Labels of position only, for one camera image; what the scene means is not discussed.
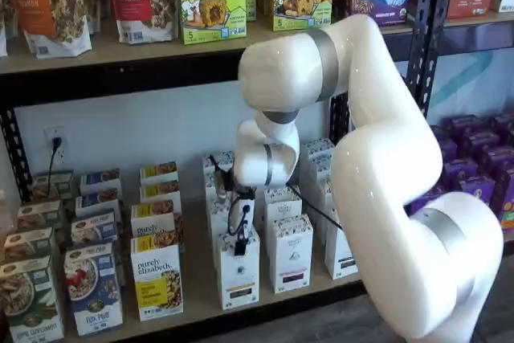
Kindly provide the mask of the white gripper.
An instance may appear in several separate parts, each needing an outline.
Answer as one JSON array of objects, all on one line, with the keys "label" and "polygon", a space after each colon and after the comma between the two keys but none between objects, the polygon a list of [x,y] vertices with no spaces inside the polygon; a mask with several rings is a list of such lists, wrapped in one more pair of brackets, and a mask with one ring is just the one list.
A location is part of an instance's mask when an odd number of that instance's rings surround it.
[{"label": "white gripper", "polygon": [[232,205],[232,232],[236,235],[235,255],[245,256],[253,224],[255,200],[238,196]]}]

